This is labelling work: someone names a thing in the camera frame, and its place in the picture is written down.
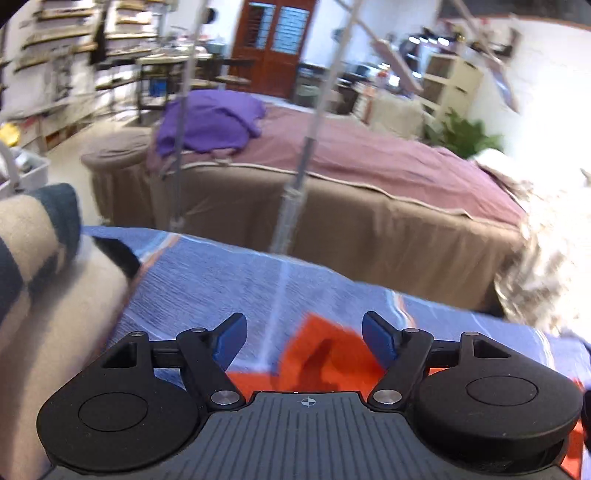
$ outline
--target bed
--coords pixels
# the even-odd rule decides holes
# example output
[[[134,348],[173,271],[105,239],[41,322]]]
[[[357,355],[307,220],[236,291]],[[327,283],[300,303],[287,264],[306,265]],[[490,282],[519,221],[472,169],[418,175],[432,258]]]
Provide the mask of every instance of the bed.
[[[311,115],[269,106],[262,135],[241,152],[186,152],[184,233],[267,251],[284,185]],[[167,229],[172,176],[148,155],[155,225]],[[480,312],[494,275],[521,245],[521,208],[483,171],[447,150],[329,118],[309,165],[290,255],[353,280]]]

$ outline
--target door window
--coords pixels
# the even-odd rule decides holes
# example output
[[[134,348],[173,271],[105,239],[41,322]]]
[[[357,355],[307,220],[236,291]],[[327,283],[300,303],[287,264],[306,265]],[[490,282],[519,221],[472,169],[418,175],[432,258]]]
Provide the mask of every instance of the door window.
[[[251,2],[248,4],[248,22],[244,46],[265,50],[271,29],[275,5]]]
[[[310,15],[308,10],[281,7],[271,50],[297,55],[304,30],[306,30],[308,15]]]

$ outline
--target plastic basket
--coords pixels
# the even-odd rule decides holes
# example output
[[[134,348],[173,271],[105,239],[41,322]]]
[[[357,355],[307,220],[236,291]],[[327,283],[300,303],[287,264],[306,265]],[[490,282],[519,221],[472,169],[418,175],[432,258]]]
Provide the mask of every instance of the plastic basket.
[[[28,161],[32,165],[32,169],[23,175],[18,171],[15,162],[15,158],[22,152],[27,155]],[[0,141],[0,157],[0,161],[6,163],[9,177],[7,181],[0,185],[0,200],[9,198],[18,193],[39,189],[47,184],[47,170],[49,167],[48,159],[29,151],[23,151],[18,147],[8,148],[2,141]]]

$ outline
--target mauve bedspread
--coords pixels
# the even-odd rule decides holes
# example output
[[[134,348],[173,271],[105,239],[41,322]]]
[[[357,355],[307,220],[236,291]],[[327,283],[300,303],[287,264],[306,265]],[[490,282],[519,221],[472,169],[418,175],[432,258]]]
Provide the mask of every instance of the mauve bedspread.
[[[232,162],[296,171],[311,118],[307,112],[269,106],[260,121],[262,135],[234,153]],[[211,159],[211,154],[187,154],[184,162]],[[162,164],[153,152],[150,170]],[[308,171],[478,219],[517,226],[524,214],[488,174],[449,150],[372,132],[347,119],[325,120]]]

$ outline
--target green plant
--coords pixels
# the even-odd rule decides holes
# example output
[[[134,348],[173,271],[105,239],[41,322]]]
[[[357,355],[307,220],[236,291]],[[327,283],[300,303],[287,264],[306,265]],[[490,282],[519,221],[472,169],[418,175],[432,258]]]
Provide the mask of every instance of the green plant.
[[[482,120],[471,123],[453,109],[447,113],[441,131],[425,125],[425,138],[430,145],[445,147],[464,159],[487,148],[503,151],[502,135],[487,136]]]

